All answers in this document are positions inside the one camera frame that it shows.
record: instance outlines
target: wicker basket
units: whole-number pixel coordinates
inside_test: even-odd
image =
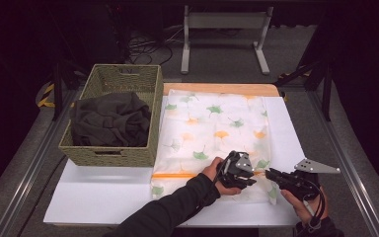
[[[146,147],[74,146],[70,122],[59,143],[78,166],[150,167],[155,164],[158,148],[159,120],[163,95],[160,66],[96,64],[80,99],[95,98],[112,92],[135,92],[151,112]]]

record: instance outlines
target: orange leaf print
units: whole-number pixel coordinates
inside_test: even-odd
[[[261,138],[264,138],[265,137],[265,133],[261,132],[261,131],[254,131],[254,135],[257,139],[261,139]]]
[[[226,136],[228,136],[228,135],[229,135],[229,133],[227,133],[227,131],[223,131],[223,130],[221,130],[221,131],[216,131],[216,132],[214,133],[214,136],[220,137],[220,139],[223,139],[223,137],[226,137]]]
[[[245,97],[246,98],[246,100],[252,100],[252,99],[254,99],[254,98],[256,98],[257,96],[249,96],[249,95],[244,95],[243,97]]]
[[[249,151],[248,149],[246,149],[245,146],[244,146],[244,148],[245,148],[245,151],[249,154],[249,156],[257,156],[260,153],[256,149]]]
[[[188,125],[196,125],[196,124],[198,124],[198,118],[189,118],[187,120],[187,124]]]
[[[193,135],[188,132],[181,134],[181,137],[183,138],[183,141],[193,140]]]

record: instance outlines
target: table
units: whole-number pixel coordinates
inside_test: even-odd
[[[165,93],[171,88],[266,96],[272,134],[271,167],[292,172],[294,165],[304,159],[286,106],[273,85],[166,83]],[[79,167],[69,160],[44,222],[56,225],[117,225],[151,200],[151,174],[150,167]],[[181,226],[293,226],[297,221],[292,206],[278,194],[276,205],[254,201],[217,201]]]

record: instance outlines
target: folded blanket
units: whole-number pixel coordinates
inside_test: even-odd
[[[153,198],[171,194],[216,157],[248,152],[257,182],[231,200],[275,202],[276,190],[265,176],[270,162],[263,98],[171,90],[161,124],[151,180]]]
[[[78,146],[146,146],[149,107],[134,92],[79,100],[70,111],[73,144]]]

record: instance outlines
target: floral pattern fabric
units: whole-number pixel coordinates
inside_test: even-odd
[[[216,156],[224,159],[232,150],[249,153],[257,182],[220,200],[275,203],[276,187],[265,177],[271,157],[264,99],[170,90],[151,180],[153,198],[171,194]]]

